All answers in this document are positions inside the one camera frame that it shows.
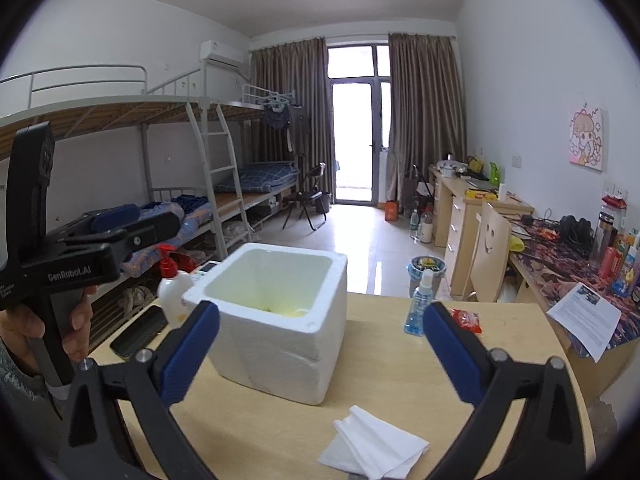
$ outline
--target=spray bottle cap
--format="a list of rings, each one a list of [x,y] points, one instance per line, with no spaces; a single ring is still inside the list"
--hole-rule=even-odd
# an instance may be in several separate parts
[[[422,278],[420,279],[420,291],[429,292],[433,286],[433,271],[431,269],[424,269],[422,271]]]
[[[162,260],[160,260],[160,275],[163,278],[175,278],[178,275],[178,265],[174,262],[170,254],[175,251],[175,247],[169,244],[158,245]]]

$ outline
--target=cartoon painting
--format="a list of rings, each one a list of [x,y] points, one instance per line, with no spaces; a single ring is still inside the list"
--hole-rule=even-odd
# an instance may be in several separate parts
[[[602,111],[587,103],[571,120],[569,162],[602,171]]]

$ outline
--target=white wall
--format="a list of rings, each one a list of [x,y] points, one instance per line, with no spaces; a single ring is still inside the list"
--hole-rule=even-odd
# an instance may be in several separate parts
[[[292,41],[309,40],[311,38],[326,38],[329,46],[340,46],[356,43],[386,43],[392,32],[407,34],[432,34],[434,36],[455,36],[456,24],[441,20],[427,20],[420,18],[406,18],[379,22],[351,22],[318,25],[307,28],[286,28],[268,32],[251,39],[250,49],[257,50]],[[460,51],[458,43],[453,41],[458,68],[460,68]],[[378,202],[386,202],[386,152],[380,152],[380,174],[378,175]]]
[[[238,32],[154,0],[48,0],[14,46],[2,67],[0,79],[72,64],[141,64],[148,70],[149,87],[152,87],[197,68],[200,43],[211,39],[243,51],[249,46],[248,38]],[[118,74],[137,75],[136,72],[92,69],[82,75],[41,76],[36,86],[78,78],[118,78]],[[237,78],[233,72],[210,69],[209,95],[220,100],[238,99],[242,81]],[[27,80],[1,85],[0,114],[26,108],[27,90]],[[41,92],[34,98],[33,105],[93,95],[139,94],[141,90],[141,84],[75,86]],[[149,144],[155,186],[204,182],[196,143],[188,125],[152,126]],[[220,156],[220,152],[214,150],[212,158],[216,156]],[[0,184],[6,183],[7,167],[8,160],[0,162]],[[2,253],[4,192],[0,201]],[[127,202],[146,202],[142,146],[136,129],[89,134],[56,143],[47,200],[49,229],[84,211]]]
[[[482,148],[510,189],[554,218],[594,222],[611,179],[629,191],[627,227],[640,228],[640,66],[598,0],[465,0],[458,36],[469,151]],[[602,174],[568,162],[570,113],[585,100],[606,112]],[[619,424],[638,387],[639,357],[602,396]]]

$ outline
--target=trash can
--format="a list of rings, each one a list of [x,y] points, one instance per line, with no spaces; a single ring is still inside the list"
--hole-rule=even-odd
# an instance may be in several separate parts
[[[433,284],[431,288],[433,295],[438,293],[438,287],[442,281],[442,277],[447,270],[446,264],[436,256],[418,256],[411,260],[406,266],[406,270],[409,271],[409,297],[414,296],[414,291],[418,285],[420,285],[420,279],[422,277],[422,271],[425,269],[431,269],[433,271]]]
[[[322,192],[322,196],[316,200],[316,213],[327,214],[331,209],[331,193]]]

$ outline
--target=red lid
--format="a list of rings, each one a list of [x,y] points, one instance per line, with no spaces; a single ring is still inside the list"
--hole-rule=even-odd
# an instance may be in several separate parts
[[[158,245],[162,260],[160,260],[160,275],[163,278],[175,278],[178,275],[178,265],[171,258],[170,254],[175,251],[175,247],[169,244]]]

